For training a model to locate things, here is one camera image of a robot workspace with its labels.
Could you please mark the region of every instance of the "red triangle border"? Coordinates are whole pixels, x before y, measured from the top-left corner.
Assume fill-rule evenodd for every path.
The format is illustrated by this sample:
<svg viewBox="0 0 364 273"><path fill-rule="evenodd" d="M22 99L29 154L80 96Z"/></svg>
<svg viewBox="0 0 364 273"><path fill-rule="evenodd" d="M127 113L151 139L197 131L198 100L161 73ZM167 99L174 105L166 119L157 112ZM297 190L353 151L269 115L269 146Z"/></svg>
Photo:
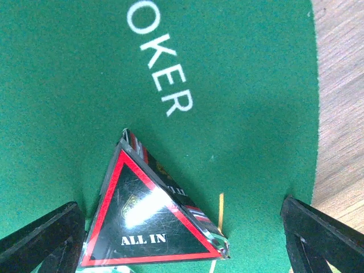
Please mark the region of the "red triangle border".
<svg viewBox="0 0 364 273"><path fill-rule="evenodd" d="M103 260L91 260L91 254L96 244L96 240L99 236L102 224L105 220L107 210L109 208L111 199L113 197L115 187L118 183L119 176L123 166L127 165L139 179L151 190L156 184L143 172L143 170L132 160L128 154L122 150L119 154L119 158L116 162L113 174L110 179L109 187L106 190L104 201L102 202L96 224L93 229L91 239L86 247L85 255L82 259L81 266L107 266L115 264L132 264L132 263L150 263L150 262L166 262L173 260L191 260L191 259L208 259L208 258L219 258L221 254L207 241L207 239L201 234L201 232L190 222L186 216L179 211L177 207L172 205L168 206L168 209L181 221L181 223L202 243L203 246L209 252L206 253L193 253L193 254L177 254L177 255L161 255L151 257L133 257L133 258L117 258L117 259L103 259Z"/></svg>

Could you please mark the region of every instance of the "triangular dealer button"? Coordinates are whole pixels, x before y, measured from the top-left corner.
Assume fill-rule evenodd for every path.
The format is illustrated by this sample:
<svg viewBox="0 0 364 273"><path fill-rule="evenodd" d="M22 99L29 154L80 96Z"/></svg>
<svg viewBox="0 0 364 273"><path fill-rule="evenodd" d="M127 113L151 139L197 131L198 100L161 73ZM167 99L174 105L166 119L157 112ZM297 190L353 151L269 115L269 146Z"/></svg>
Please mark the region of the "triangular dealer button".
<svg viewBox="0 0 364 273"><path fill-rule="evenodd" d="M118 143L79 266L227 258L227 239L216 234L198 208L193 206L192 212L199 210L193 214L187 208L191 206L174 198L170 186L148 165L155 159L146 160L144 147L142 154L138 155L135 141L131 146L125 139Z"/></svg>

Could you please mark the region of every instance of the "black triangle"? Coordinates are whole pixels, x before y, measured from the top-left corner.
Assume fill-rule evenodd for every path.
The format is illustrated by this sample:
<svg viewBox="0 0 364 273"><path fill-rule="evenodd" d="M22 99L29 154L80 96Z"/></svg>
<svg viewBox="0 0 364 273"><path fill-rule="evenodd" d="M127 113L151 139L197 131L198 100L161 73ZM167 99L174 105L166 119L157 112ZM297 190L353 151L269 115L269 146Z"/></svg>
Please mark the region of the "black triangle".
<svg viewBox="0 0 364 273"><path fill-rule="evenodd" d="M105 191L80 266L221 258L126 150L121 150Z"/></svg>

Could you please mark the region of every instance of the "wooden floor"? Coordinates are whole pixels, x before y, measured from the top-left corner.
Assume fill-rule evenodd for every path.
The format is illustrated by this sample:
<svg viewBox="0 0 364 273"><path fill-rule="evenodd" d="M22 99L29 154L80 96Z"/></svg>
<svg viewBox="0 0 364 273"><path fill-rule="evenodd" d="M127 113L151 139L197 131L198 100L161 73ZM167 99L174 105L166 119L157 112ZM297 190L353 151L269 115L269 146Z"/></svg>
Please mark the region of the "wooden floor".
<svg viewBox="0 0 364 273"><path fill-rule="evenodd" d="M313 0L320 140L313 206L364 233L364 0Z"/></svg>

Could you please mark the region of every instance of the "green table surface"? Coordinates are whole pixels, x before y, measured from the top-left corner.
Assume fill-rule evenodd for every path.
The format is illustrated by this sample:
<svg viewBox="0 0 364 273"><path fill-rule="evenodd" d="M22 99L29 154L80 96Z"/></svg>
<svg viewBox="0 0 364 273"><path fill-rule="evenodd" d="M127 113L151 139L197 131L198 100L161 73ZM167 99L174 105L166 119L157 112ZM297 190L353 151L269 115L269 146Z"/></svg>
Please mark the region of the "green table surface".
<svg viewBox="0 0 364 273"><path fill-rule="evenodd" d="M150 7L131 17L142 30L157 23L145 34L128 25L134 3L3 1L0 238L72 200L92 218L128 127L214 222L225 193L231 260L217 262L216 273L287 272L280 207L286 194L310 203L317 156L310 1L156 0L160 21ZM159 45L169 53L149 68L156 50L140 46L166 34ZM173 71L170 84L163 71L178 64L185 81ZM185 90L185 111L167 116L166 99Z"/></svg>

